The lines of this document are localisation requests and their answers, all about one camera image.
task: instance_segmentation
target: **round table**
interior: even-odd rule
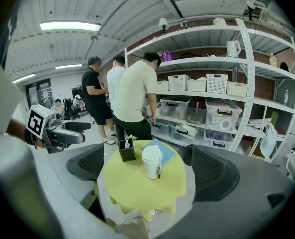
[[[147,220],[150,219],[149,211],[154,209],[174,214],[176,198],[186,193],[184,162],[168,145],[176,156],[162,168],[160,179],[151,180],[147,177],[141,160],[141,148],[150,142],[135,142],[134,161],[122,162],[117,150],[104,169],[104,183],[111,202],[118,204],[123,213],[138,210]]]

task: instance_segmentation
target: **black pants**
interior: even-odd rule
[[[138,140],[152,140],[152,129],[145,119],[140,122],[124,122],[119,120],[116,116],[114,117],[116,124],[119,124],[128,136],[133,135],[138,138]]]
[[[124,138],[124,134],[125,134],[124,129],[123,129],[123,127],[121,127],[121,126],[118,124],[118,122],[117,122],[117,117],[114,116],[114,114],[113,114],[113,110],[111,110],[111,112],[112,112],[113,124],[114,124],[114,126],[116,127],[116,133],[117,133],[118,141],[122,141],[122,140],[125,139],[125,138]]]

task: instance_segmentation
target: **white kettle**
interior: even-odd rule
[[[239,41],[228,41],[227,46],[227,56],[231,58],[237,58],[238,54],[241,52],[241,45]]]

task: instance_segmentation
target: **black shorts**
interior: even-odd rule
[[[107,104],[95,106],[90,109],[91,111],[89,113],[95,119],[97,125],[105,125],[106,120],[112,118],[111,109]]]

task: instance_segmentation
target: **black t-shirt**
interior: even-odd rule
[[[82,91],[84,100],[88,108],[93,108],[106,104],[106,96],[104,94],[92,96],[87,92],[87,86],[94,86],[96,89],[102,89],[98,79],[98,73],[89,67],[82,75]]]

